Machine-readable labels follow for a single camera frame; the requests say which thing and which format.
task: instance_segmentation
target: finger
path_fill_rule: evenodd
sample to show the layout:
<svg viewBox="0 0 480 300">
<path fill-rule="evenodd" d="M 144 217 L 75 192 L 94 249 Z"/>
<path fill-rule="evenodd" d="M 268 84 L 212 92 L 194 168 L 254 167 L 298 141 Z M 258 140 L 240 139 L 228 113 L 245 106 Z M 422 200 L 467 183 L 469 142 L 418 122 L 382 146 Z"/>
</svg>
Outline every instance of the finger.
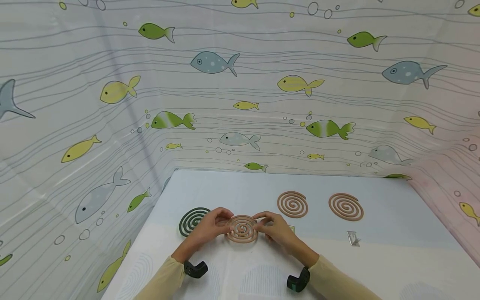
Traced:
<svg viewBox="0 0 480 300">
<path fill-rule="evenodd" d="M 256 215 L 254 215 L 252 218 L 254 219 L 259 219 L 259 218 L 264 218 L 264 217 L 269 217 L 272 219 L 272 221 L 275 220 L 275 217 L 276 217 L 276 214 L 272 213 L 272 212 L 269 212 L 268 210 L 265 210 L 264 212 L 261 212 L 261 213 L 257 213 Z"/>
</svg>

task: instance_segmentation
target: yellow fish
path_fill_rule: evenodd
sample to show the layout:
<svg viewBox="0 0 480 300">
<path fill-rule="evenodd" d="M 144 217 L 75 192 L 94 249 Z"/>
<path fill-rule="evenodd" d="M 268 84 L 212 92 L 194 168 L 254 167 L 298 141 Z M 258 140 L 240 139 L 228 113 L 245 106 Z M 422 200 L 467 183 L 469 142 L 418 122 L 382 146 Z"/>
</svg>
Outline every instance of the yellow fish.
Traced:
<svg viewBox="0 0 480 300">
<path fill-rule="evenodd" d="M 408 124 L 415 126 L 420 129 L 428 129 L 431 134 L 433 134 L 433 130 L 436 128 L 436 126 L 431 125 L 430 123 L 427 122 L 424 118 L 412 116 L 412 117 L 406 117 L 403 118 L 405 121 L 407 121 Z"/>
<path fill-rule="evenodd" d="M 128 82 L 128 85 L 120 81 L 110 81 L 102 90 L 100 100 L 108 104 L 115 104 L 122 101 L 129 93 L 137 98 L 137 92 L 133 89 L 140 82 L 140 76 L 134 76 Z"/>
<path fill-rule="evenodd" d="M 475 5 L 468 11 L 469 15 L 472 15 L 474 17 L 480 17 L 480 4 Z"/>
<path fill-rule="evenodd" d="M 312 95 L 312 89 L 314 87 L 321 86 L 325 80 L 314 80 L 310 84 L 297 75 L 289 75 L 283 77 L 279 82 L 276 83 L 278 87 L 285 92 L 294 93 L 301 90 L 305 90 L 305 94 L 310 97 Z"/>
<path fill-rule="evenodd" d="M 465 203 L 465 202 L 460 202 L 460 209 L 469 217 L 474 218 L 477 220 L 477 226 L 480 227 L 480 216 L 477 216 L 475 214 L 475 211 L 473 210 L 473 207 L 470 206 L 470 204 Z"/>
<path fill-rule="evenodd" d="M 101 143 L 101 142 L 102 141 L 99 141 L 96 138 L 96 134 L 95 134 L 94 136 L 92 136 L 92 138 L 90 140 L 81 141 L 79 143 L 76 143 L 72 147 L 68 148 L 67 152 L 65 152 L 65 155 L 61 159 L 61 162 L 66 163 L 66 162 L 72 161 L 74 159 L 77 159 L 77 158 L 81 157 L 82 155 L 84 155 L 85 153 L 87 153 L 88 150 L 90 150 L 90 148 L 92 148 L 93 143 Z"/>
<path fill-rule="evenodd" d="M 183 147 L 181 146 L 181 144 L 168 144 L 168 145 L 165 147 L 165 149 L 175 149 L 175 148 L 178 148 L 178 147 L 180 147 L 180 148 L 183 149 Z"/>
<path fill-rule="evenodd" d="M 96 292 L 99 293 L 101 290 L 107 287 L 107 285 L 112 281 L 113 277 L 115 276 L 115 273 L 118 271 L 120 268 L 121 263 L 125 259 L 125 256 L 127 256 L 128 250 L 130 249 L 130 245 L 132 244 L 132 240 L 129 240 L 127 242 L 127 245 L 123 249 L 123 255 L 111 263 L 105 272 L 103 272 L 102 277 L 100 278 L 100 281 L 98 282 L 98 288 L 96 289 Z"/>
<path fill-rule="evenodd" d="M 233 107 L 238 108 L 238 109 L 256 108 L 257 110 L 259 110 L 258 109 L 258 103 L 252 103 L 252 102 L 247 102 L 247 101 L 241 101 L 241 102 L 235 103 L 235 105 Z"/>
<path fill-rule="evenodd" d="M 322 160 L 325 160 L 325 159 L 324 159 L 324 156 L 325 156 L 325 154 L 318 155 L 318 154 L 312 153 L 312 154 L 308 154 L 307 157 L 308 157 L 309 159 L 321 158 Z"/>
<path fill-rule="evenodd" d="M 250 4 L 253 4 L 258 9 L 257 0 L 232 0 L 232 5 L 238 8 L 245 8 Z"/>
</svg>

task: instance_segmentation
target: fish print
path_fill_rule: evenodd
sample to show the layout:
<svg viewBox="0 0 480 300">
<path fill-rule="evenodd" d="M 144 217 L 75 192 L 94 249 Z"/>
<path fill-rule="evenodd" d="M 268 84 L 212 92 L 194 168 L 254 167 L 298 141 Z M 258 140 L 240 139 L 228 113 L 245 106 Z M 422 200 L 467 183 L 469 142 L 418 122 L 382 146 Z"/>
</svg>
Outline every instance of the fish print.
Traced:
<svg viewBox="0 0 480 300">
<path fill-rule="evenodd" d="M 175 30 L 175 27 L 163 29 L 162 27 L 153 23 L 145 23 L 142 25 L 142 27 L 140 27 L 138 33 L 148 39 L 159 39 L 161 37 L 166 37 L 170 42 L 175 44 L 175 41 L 173 40 L 173 30 Z"/>
<path fill-rule="evenodd" d="M 414 159 L 401 160 L 395 149 L 388 145 L 381 145 L 372 149 L 368 156 L 392 165 L 409 166 L 414 161 Z"/>
<path fill-rule="evenodd" d="M 402 178 L 402 179 L 406 179 L 406 180 L 412 180 L 412 177 L 410 177 L 408 175 L 404 175 L 404 174 L 390 174 L 390 175 L 385 176 L 384 178 Z"/>
<path fill-rule="evenodd" d="M 379 36 L 373 37 L 370 32 L 360 31 L 351 37 L 347 38 L 347 42 L 355 48 L 362 48 L 369 45 L 373 46 L 373 50 L 378 52 L 378 48 L 380 43 L 386 38 L 387 36 Z"/>
<path fill-rule="evenodd" d="M 312 153 L 312 154 L 308 154 L 307 157 L 309 159 L 318 159 L 320 158 L 321 160 L 325 160 L 325 154 L 322 154 L 322 155 L 318 155 L 318 154 L 315 154 L 315 153 Z"/>
<path fill-rule="evenodd" d="M 128 250 L 130 249 L 130 246 L 132 245 L 132 240 L 129 240 L 127 244 L 125 245 L 125 248 L 123 249 L 123 254 L 120 258 L 118 258 L 116 261 L 112 262 L 107 269 L 103 272 L 102 277 L 100 278 L 100 281 L 98 282 L 98 288 L 96 289 L 96 292 L 99 293 L 103 291 L 104 288 L 106 288 L 109 284 L 110 281 L 112 281 L 113 277 L 117 273 L 118 269 L 120 268 L 121 263 L 123 263 L 123 260 L 127 256 Z"/>
<path fill-rule="evenodd" d="M 297 75 L 289 75 L 280 79 L 276 85 L 285 92 L 295 93 L 301 90 L 305 90 L 305 94 L 310 97 L 312 95 L 312 89 L 315 87 L 319 87 L 324 83 L 325 80 L 319 79 L 314 80 L 310 84 Z"/>
<path fill-rule="evenodd" d="M 235 103 L 233 107 L 238 109 L 243 109 L 243 110 L 252 109 L 252 108 L 256 108 L 257 110 L 259 110 L 258 103 L 252 103 L 247 101 L 240 101 L 238 103 Z"/>
<path fill-rule="evenodd" d="M 237 72 L 235 72 L 235 70 L 233 69 L 233 65 L 235 64 L 235 61 L 239 56 L 240 54 L 237 53 L 232 56 L 228 60 L 228 62 L 226 62 L 218 54 L 210 51 L 204 51 L 197 54 L 197 56 L 195 56 L 190 65 L 197 70 L 207 74 L 217 74 L 225 71 L 226 69 L 230 69 L 233 75 L 237 77 Z"/>
<path fill-rule="evenodd" d="M 232 0 L 232 5 L 237 8 L 246 8 L 253 4 L 258 9 L 257 0 Z"/>
<path fill-rule="evenodd" d="M 254 170 L 254 171 L 255 171 L 255 170 L 262 170 L 263 172 L 266 173 L 268 166 L 267 166 L 267 165 L 265 165 L 265 166 L 260 166 L 260 165 L 257 164 L 257 163 L 248 163 L 248 164 L 245 165 L 245 167 L 246 167 L 247 169 L 249 169 L 249 170 Z"/>
<path fill-rule="evenodd" d="M 475 5 L 468 10 L 468 14 L 474 17 L 480 17 L 480 4 Z"/>
<path fill-rule="evenodd" d="M 340 128 L 331 120 L 320 120 L 307 126 L 308 132 L 318 137 L 327 137 L 338 134 L 342 139 L 348 140 L 348 132 L 354 132 L 355 123 L 348 123 Z"/>
<path fill-rule="evenodd" d="M 465 202 L 460 202 L 460 209 L 463 211 L 463 213 L 477 221 L 477 226 L 480 227 L 480 216 L 478 216 L 475 211 L 473 210 L 473 207 Z"/>
<path fill-rule="evenodd" d="M 89 140 L 85 140 L 85 141 L 81 141 L 79 143 L 76 143 L 72 147 L 68 148 L 67 152 L 65 152 L 65 154 L 63 155 L 63 157 L 61 159 L 61 162 L 62 163 L 67 163 L 69 161 L 75 160 L 75 159 L 81 157 L 82 155 L 84 155 L 85 153 L 87 153 L 88 150 L 90 150 L 90 148 L 92 148 L 94 143 L 101 143 L 101 142 L 102 141 L 100 141 L 99 139 L 96 138 L 96 134 L 95 134 Z"/>
<path fill-rule="evenodd" d="M 430 86 L 428 80 L 430 77 L 446 67 L 447 65 L 436 66 L 423 73 L 417 62 L 404 60 L 387 68 L 382 72 L 382 75 L 395 84 L 410 84 L 422 79 L 425 88 L 428 90 L 428 87 Z"/>
<path fill-rule="evenodd" d="M 35 116 L 23 109 L 18 108 L 13 100 L 15 79 L 10 79 L 0 87 L 0 120 L 7 111 L 16 113 L 27 118 L 35 119 Z"/>
<path fill-rule="evenodd" d="M 185 125 L 188 129 L 194 130 L 195 127 L 192 123 L 197 122 L 193 117 L 194 114 L 188 113 L 183 117 L 183 120 L 180 119 L 176 114 L 173 114 L 169 111 L 159 112 L 152 121 L 152 128 L 163 129 L 163 128 L 174 128 L 179 125 Z"/>
<path fill-rule="evenodd" d="M 75 222 L 77 224 L 82 223 L 89 217 L 93 216 L 94 213 L 99 211 L 99 209 L 110 198 L 116 187 L 129 184 L 131 182 L 128 179 L 122 179 L 122 176 L 123 168 L 120 167 L 117 169 L 115 174 L 113 174 L 113 182 L 97 186 L 93 190 L 89 191 L 87 195 L 85 195 L 85 197 L 78 204 L 77 211 L 75 212 Z"/>
<path fill-rule="evenodd" d="M 11 258 L 13 257 L 13 253 L 5 256 L 4 258 L 0 259 L 0 267 L 6 264 Z"/>
<path fill-rule="evenodd" d="M 127 94 L 137 98 L 137 92 L 133 88 L 136 87 L 139 82 L 140 76 L 132 77 L 128 85 L 120 81 L 110 81 L 103 87 L 100 100 L 108 104 L 115 104 L 122 101 Z"/>
<path fill-rule="evenodd" d="M 431 125 L 430 123 L 428 123 L 427 120 L 421 117 L 412 116 L 412 117 L 406 117 L 403 119 L 412 126 L 415 126 L 420 129 L 428 129 L 431 134 L 433 134 L 433 130 L 437 128 L 437 126 Z"/>
<path fill-rule="evenodd" d="M 150 188 L 148 188 L 143 194 L 136 196 L 132 200 L 132 202 L 130 202 L 130 205 L 128 206 L 128 209 L 127 209 L 127 213 L 137 208 L 140 205 L 140 203 L 142 203 L 142 201 L 145 199 L 145 197 L 148 198 L 150 196 L 152 196 L 150 194 Z"/>
<path fill-rule="evenodd" d="M 245 135 L 238 132 L 229 132 L 225 133 L 221 138 L 220 142 L 229 146 L 243 146 L 250 144 L 253 148 L 260 151 L 260 147 L 257 142 L 262 136 L 260 134 L 252 135 L 251 138 L 246 137 Z"/>
<path fill-rule="evenodd" d="M 165 149 L 175 149 L 175 148 L 179 148 L 179 147 L 183 149 L 183 147 L 181 146 L 181 144 L 168 144 L 168 145 L 165 147 Z"/>
</svg>

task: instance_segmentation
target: blue fish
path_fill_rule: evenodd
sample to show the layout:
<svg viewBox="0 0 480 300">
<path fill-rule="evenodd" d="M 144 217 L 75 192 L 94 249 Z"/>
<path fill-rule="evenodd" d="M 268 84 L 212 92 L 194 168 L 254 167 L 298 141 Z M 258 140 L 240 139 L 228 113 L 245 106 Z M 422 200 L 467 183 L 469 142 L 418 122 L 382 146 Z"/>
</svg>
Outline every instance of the blue fish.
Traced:
<svg viewBox="0 0 480 300">
<path fill-rule="evenodd" d="M 382 75 L 395 84 L 410 84 L 422 79 L 425 88 L 428 90 L 430 76 L 446 67 L 447 65 L 436 66 L 424 73 L 417 62 L 404 60 L 383 71 Z"/>
<path fill-rule="evenodd" d="M 13 89 L 15 88 L 15 79 L 10 79 L 0 87 L 0 120 L 7 111 L 18 115 L 35 119 L 35 116 L 18 106 L 13 101 Z"/>
<path fill-rule="evenodd" d="M 239 56 L 239 53 L 235 54 L 228 60 L 228 62 L 226 62 L 218 54 L 210 51 L 204 51 L 200 52 L 197 56 L 195 56 L 190 65 L 192 65 L 192 67 L 196 68 L 197 70 L 208 74 L 216 74 L 223 72 L 226 69 L 230 69 L 233 75 L 237 77 L 237 73 L 233 69 L 233 64 Z"/>
</svg>

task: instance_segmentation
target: fish-patterned backdrop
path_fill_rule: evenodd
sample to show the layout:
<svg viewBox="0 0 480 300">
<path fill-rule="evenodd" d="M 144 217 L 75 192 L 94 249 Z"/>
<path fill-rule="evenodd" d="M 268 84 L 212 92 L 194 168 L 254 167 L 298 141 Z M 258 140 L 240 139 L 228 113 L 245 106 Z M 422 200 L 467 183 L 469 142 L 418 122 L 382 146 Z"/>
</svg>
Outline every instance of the fish-patterned backdrop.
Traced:
<svg viewBox="0 0 480 300">
<path fill-rule="evenodd" d="M 100 299 L 176 168 L 404 178 L 480 262 L 479 0 L 3 0 L 0 23 L 0 299 Z"/>
</svg>

